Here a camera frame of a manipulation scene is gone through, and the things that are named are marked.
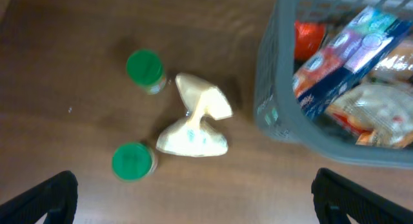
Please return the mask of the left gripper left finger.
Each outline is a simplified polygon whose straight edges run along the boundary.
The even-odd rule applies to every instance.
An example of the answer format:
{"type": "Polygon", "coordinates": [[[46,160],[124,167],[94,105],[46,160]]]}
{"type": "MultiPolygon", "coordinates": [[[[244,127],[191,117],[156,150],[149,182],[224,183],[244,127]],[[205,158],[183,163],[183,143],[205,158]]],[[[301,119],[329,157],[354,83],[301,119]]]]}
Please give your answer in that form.
{"type": "Polygon", "coordinates": [[[62,171],[1,205],[1,223],[72,224],[78,200],[75,175],[62,171]]]}

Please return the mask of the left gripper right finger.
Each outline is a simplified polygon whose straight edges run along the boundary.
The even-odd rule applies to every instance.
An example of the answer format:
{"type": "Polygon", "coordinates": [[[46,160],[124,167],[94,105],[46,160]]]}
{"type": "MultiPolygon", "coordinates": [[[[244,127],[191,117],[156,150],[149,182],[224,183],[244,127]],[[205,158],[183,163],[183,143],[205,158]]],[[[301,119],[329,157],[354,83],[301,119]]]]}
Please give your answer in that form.
{"type": "Polygon", "coordinates": [[[320,168],[311,185],[320,224],[412,223],[412,211],[336,174],[320,168]]]}

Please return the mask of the green lid jar beige label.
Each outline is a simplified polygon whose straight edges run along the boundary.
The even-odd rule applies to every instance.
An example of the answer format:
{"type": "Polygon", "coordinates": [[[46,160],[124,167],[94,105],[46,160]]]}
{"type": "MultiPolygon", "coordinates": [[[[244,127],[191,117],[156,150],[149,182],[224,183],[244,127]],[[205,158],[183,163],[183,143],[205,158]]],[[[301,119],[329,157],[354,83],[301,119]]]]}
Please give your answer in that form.
{"type": "Polygon", "coordinates": [[[122,181],[138,181],[151,175],[157,168],[155,152],[143,143],[125,143],[112,156],[112,170],[122,181]]]}

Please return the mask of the beige printed snack bag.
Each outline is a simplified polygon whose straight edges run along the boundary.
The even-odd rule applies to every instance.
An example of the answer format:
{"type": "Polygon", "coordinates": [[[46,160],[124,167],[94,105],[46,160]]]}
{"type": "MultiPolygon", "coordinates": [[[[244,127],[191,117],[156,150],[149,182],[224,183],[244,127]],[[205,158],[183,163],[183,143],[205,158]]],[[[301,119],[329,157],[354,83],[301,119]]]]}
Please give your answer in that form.
{"type": "Polygon", "coordinates": [[[360,84],[326,110],[358,145],[401,149],[412,144],[412,37],[383,58],[360,84]]]}

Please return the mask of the grey plastic shopping basket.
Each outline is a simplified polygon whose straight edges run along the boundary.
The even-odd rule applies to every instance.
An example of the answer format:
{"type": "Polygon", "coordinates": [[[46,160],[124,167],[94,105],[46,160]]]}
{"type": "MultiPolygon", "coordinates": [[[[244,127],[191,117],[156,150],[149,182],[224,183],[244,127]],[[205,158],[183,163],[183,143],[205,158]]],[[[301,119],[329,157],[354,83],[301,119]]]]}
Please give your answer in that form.
{"type": "Polygon", "coordinates": [[[292,91],[294,21],[316,21],[375,5],[412,19],[412,0],[276,0],[257,53],[254,121],[269,137],[307,148],[342,163],[371,167],[412,168],[412,151],[363,147],[329,137],[306,118],[292,91]]]}

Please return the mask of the white blue tissue pack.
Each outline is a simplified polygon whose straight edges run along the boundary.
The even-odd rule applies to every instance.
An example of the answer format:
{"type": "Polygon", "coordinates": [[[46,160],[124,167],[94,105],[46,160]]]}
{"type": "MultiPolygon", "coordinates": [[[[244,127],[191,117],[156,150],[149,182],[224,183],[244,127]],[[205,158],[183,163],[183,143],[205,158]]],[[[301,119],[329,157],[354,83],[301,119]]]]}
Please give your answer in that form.
{"type": "Polygon", "coordinates": [[[310,119],[322,114],[397,47],[412,21],[368,6],[295,72],[292,88],[310,119]]]}

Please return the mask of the clear bag of beige powder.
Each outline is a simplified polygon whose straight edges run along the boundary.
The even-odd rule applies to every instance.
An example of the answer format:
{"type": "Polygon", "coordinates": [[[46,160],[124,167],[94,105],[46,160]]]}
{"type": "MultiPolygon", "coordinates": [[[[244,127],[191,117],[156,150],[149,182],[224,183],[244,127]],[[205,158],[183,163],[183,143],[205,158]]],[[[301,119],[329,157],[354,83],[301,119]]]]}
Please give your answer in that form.
{"type": "Polygon", "coordinates": [[[226,154],[226,137],[212,128],[204,117],[216,121],[232,117],[227,97],[216,85],[190,74],[178,74],[175,82],[190,114],[162,131],[156,148],[166,154],[193,158],[226,154]]]}

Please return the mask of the orange spaghetti pasta packet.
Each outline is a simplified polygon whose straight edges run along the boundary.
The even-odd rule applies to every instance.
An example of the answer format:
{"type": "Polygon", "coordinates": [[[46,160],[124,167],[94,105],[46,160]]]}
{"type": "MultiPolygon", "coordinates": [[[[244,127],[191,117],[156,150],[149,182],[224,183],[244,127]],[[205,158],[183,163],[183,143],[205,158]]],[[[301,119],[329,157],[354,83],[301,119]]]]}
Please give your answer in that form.
{"type": "Polygon", "coordinates": [[[294,59],[306,61],[319,49],[327,32],[327,26],[323,23],[294,23],[296,38],[294,59]]]}

